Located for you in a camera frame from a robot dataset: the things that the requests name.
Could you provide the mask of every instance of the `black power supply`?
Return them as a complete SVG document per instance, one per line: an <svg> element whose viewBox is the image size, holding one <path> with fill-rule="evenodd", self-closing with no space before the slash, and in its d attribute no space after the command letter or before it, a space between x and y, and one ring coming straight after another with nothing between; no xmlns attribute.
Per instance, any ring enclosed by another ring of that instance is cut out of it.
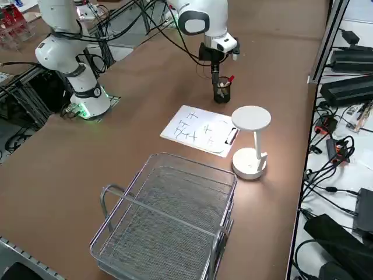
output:
<svg viewBox="0 0 373 280"><path fill-rule="evenodd" d="M371 73L373 51L334 51L330 58L330 67L335 72Z"/></svg>
<svg viewBox="0 0 373 280"><path fill-rule="evenodd" d="M333 107L349 106L373 100L373 75L324 83L320 93Z"/></svg>
<svg viewBox="0 0 373 280"><path fill-rule="evenodd" d="M357 43L359 43L360 38L353 31L347 31L347 30L344 30L344 29L341 29L341 28L340 28L340 30L342 32L342 37L350 45L356 45Z"/></svg>
<svg viewBox="0 0 373 280"><path fill-rule="evenodd" d="M356 200L353 228L360 232L373 233L373 191L361 188Z"/></svg>
<svg viewBox="0 0 373 280"><path fill-rule="evenodd" d="M372 251L327 214L309 219L304 229L314 239L320 240L319 244L355 280L373 280L373 258L369 257L373 256Z"/></svg>

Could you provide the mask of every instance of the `pen holder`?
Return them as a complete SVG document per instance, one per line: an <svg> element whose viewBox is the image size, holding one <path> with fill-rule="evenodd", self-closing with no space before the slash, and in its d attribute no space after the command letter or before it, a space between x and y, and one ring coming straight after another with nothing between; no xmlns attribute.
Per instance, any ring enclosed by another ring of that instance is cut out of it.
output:
<svg viewBox="0 0 373 280"><path fill-rule="evenodd" d="M217 84L217 91L214 93L214 100L216 103L228 103L231 100L231 85L228 85L228 77L219 77L219 82Z"/></svg>

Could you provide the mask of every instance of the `desk lamp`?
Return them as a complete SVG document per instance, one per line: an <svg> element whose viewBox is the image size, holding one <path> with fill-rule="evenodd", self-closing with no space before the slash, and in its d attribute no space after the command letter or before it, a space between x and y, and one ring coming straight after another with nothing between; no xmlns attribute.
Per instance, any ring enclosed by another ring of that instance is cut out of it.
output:
<svg viewBox="0 0 373 280"><path fill-rule="evenodd" d="M233 124L241 131L253 132L255 139L255 149L243 148L233 156L234 173L242 179L257 179L266 168L268 155L261 152L261 131L270 121L270 113L258 106L244 106L232 114Z"/></svg>

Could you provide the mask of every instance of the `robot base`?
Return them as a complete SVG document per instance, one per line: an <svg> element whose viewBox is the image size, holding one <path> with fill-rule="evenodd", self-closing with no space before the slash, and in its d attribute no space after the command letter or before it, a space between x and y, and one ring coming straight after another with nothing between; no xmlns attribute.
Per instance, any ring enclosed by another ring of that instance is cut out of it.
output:
<svg viewBox="0 0 373 280"><path fill-rule="evenodd" d="M233 156L234 173L242 179L254 180L263 175L267 160L265 160L263 167L258 170L259 164L260 160L256 158L256 150L253 148L240 149Z"/></svg>
<svg viewBox="0 0 373 280"><path fill-rule="evenodd" d="M101 87L101 95L98 98L79 98L72 95L70 102L78 105L80 114L79 116L88 120L106 113L110 109L110 98L107 96L105 90Z"/></svg>

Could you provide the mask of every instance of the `wire mesh basket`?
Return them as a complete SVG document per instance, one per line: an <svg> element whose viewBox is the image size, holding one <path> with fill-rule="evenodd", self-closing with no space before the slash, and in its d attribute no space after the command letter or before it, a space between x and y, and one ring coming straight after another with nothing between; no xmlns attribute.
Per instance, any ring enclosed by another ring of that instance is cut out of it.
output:
<svg viewBox="0 0 373 280"><path fill-rule="evenodd" d="M234 173L161 153L130 186L105 187L105 222L91 255L110 275L135 280L214 279L233 225ZM119 197L110 213L106 193Z"/></svg>

